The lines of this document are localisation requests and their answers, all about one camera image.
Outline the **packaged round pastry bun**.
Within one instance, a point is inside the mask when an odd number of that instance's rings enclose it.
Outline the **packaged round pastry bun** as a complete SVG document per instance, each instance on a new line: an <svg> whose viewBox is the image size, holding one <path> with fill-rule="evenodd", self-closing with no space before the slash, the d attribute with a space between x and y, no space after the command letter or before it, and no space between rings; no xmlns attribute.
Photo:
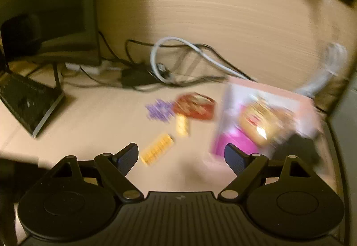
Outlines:
<svg viewBox="0 0 357 246"><path fill-rule="evenodd" d="M250 102L238 115L238 126L259 148L285 137L295 128L292 111L268 106L263 100Z"/></svg>

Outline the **black computer monitor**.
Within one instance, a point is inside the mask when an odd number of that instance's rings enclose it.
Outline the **black computer monitor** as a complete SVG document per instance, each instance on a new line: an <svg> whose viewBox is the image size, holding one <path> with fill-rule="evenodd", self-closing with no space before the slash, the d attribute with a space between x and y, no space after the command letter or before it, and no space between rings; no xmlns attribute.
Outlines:
<svg viewBox="0 0 357 246"><path fill-rule="evenodd" d="M98 66L95 0L1 0L1 53L6 62Z"/></svg>

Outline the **white power strip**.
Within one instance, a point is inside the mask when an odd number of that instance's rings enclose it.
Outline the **white power strip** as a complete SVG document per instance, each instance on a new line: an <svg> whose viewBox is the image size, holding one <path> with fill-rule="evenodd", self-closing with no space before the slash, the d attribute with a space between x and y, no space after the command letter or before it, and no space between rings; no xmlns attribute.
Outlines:
<svg viewBox="0 0 357 246"><path fill-rule="evenodd" d="M83 69L86 73L93 74L93 75L100 75L105 71L121 71L122 69L119 67L115 67L112 62L108 60L102 61L102 63L97 66L88 66L88 65L77 65L73 63L65 63L66 69L74 72L79 72Z"/></svg>

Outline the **small yellow snack packet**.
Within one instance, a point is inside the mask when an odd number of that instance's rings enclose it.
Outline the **small yellow snack packet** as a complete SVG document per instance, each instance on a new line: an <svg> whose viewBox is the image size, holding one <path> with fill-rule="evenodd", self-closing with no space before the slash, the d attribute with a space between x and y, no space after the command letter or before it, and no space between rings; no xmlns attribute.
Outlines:
<svg viewBox="0 0 357 246"><path fill-rule="evenodd" d="M189 119L186 116L176 115L176 132L182 137L189 135Z"/></svg>

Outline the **magenta pink hair accessory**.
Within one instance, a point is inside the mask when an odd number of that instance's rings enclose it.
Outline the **magenta pink hair accessory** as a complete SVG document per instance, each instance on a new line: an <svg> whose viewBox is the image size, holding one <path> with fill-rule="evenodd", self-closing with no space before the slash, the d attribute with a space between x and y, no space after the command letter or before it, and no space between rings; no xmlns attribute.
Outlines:
<svg viewBox="0 0 357 246"><path fill-rule="evenodd" d="M224 157L224 148L227 144L233 144L248 155L259 152L257 145L238 127L234 127L230 131L219 133L213 142L211 152L214 155Z"/></svg>

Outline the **black wifi router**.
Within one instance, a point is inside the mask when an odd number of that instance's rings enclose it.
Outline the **black wifi router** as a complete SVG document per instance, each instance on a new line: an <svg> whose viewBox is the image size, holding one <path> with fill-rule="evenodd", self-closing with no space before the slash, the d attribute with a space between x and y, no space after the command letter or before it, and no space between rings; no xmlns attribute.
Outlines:
<svg viewBox="0 0 357 246"><path fill-rule="evenodd" d="M56 86L49 87L9 69L1 76L1 101L15 119L36 138L65 100L57 64L52 64Z"/></svg>

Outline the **pink cardboard gift box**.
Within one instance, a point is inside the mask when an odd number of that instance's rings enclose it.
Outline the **pink cardboard gift box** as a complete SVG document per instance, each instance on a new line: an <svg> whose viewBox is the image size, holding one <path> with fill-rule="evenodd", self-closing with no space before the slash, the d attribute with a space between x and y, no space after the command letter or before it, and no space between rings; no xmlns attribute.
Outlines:
<svg viewBox="0 0 357 246"><path fill-rule="evenodd" d="M211 154L224 156L228 143L247 154L261 152L298 134L313 138L321 122L311 98L263 83L228 79Z"/></svg>

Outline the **orange pill blister pack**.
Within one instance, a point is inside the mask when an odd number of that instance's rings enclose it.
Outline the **orange pill blister pack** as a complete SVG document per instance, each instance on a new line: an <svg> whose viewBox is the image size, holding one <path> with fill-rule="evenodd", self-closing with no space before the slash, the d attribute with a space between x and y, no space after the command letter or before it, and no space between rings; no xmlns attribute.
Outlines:
<svg viewBox="0 0 357 246"><path fill-rule="evenodd" d="M165 154L174 144L174 139L169 134L163 134L140 154L141 161L150 166Z"/></svg>

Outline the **black plush toy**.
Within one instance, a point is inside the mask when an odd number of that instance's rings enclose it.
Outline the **black plush toy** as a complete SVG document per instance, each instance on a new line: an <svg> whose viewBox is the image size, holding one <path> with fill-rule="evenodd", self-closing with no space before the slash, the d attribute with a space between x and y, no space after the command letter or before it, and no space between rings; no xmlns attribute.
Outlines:
<svg viewBox="0 0 357 246"><path fill-rule="evenodd" d="M284 161L289 155L296 155L311 167L317 166L321 160L315 142L309 137L298 134L291 135L279 144L272 155L272 160Z"/></svg>

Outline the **black power adapter brick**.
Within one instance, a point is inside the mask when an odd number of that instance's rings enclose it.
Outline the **black power adapter brick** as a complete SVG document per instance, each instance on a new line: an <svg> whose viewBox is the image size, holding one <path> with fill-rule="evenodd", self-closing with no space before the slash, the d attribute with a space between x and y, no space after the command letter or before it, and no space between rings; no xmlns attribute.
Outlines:
<svg viewBox="0 0 357 246"><path fill-rule="evenodd" d="M124 88L153 85L158 83L155 75L147 69L128 68L122 71L120 82Z"/></svg>

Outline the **red quail egg snack packet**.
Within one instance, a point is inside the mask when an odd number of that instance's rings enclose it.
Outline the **red quail egg snack packet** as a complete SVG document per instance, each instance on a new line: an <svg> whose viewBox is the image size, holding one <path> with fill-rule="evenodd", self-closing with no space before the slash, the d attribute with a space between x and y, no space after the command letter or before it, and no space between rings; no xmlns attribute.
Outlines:
<svg viewBox="0 0 357 246"><path fill-rule="evenodd" d="M174 102L175 114L183 115L189 119L212 120L216 102L211 97L189 92L178 96Z"/></svg>

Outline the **purple flower hair clip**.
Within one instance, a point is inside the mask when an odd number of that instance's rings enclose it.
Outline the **purple flower hair clip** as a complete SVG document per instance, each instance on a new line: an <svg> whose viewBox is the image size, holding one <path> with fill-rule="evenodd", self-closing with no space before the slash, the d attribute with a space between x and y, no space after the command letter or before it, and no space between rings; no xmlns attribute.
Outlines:
<svg viewBox="0 0 357 246"><path fill-rule="evenodd" d="M147 110L147 117L149 120L158 120L164 123L168 123L173 116L174 113L174 105L175 102L164 101L162 99L157 99L152 104L147 104L145 106Z"/></svg>

